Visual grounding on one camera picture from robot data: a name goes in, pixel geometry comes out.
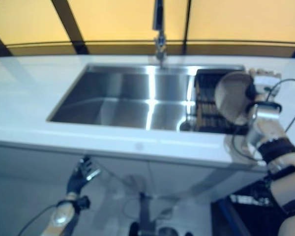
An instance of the black wire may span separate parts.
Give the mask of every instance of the black wire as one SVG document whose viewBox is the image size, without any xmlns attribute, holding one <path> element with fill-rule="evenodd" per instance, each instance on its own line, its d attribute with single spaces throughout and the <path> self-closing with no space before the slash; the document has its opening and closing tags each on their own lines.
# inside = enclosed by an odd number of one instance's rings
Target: black wire
<svg viewBox="0 0 295 236">
<path fill-rule="evenodd" d="M 274 85 L 274 86 L 271 88 L 271 90 L 270 90 L 270 92 L 269 92 L 269 94 L 268 94 L 268 96 L 267 96 L 267 98 L 266 98 L 266 101 L 269 100 L 270 96 L 272 95 L 272 93 L 273 93 L 273 91 L 276 89 L 276 87 L 278 87 L 281 83 L 288 82 L 288 81 L 294 81 L 294 82 L 295 82 L 295 79 L 284 79 L 284 80 L 281 80 L 280 82 L 276 83 L 276 85 Z M 292 121 L 290 122 L 290 124 L 287 126 L 285 132 L 287 132 L 287 131 L 290 129 L 290 127 L 292 126 L 292 124 L 294 123 L 294 121 L 295 121 L 295 116 L 294 116 L 294 118 L 292 119 Z"/>
<path fill-rule="evenodd" d="M 20 232 L 18 233 L 17 236 L 21 236 L 22 233 L 24 233 L 24 231 L 28 228 L 28 226 L 31 225 L 31 223 L 33 223 L 35 220 L 37 220 L 46 211 L 48 211 L 49 209 L 54 208 L 56 206 L 57 205 L 50 205 L 50 206 L 46 207 L 45 209 L 43 209 L 40 213 L 38 213 L 36 216 L 34 216 L 26 225 L 24 225 L 24 227 L 20 230 Z"/>
<path fill-rule="evenodd" d="M 249 156 L 249 155 L 246 155 L 246 154 L 242 153 L 242 152 L 236 147 L 236 145 L 235 145 L 235 136 L 236 136 L 236 134 L 239 132 L 240 128 L 241 128 L 241 127 L 239 126 L 239 127 L 235 130 L 235 132 L 234 132 L 234 134 L 233 134 L 233 136 L 232 136 L 232 146 L 233 146 L 234 150 L 235 150 L 239 155 L 241 155 L 242 157 L 245 157 L 245 158 L 247 158 L 247 159 L 249 159 L 249 160 L 251 160 L 251 161 L 258 161 L 257 159 L 253 158 L 252 156 Z"/>
</svg>

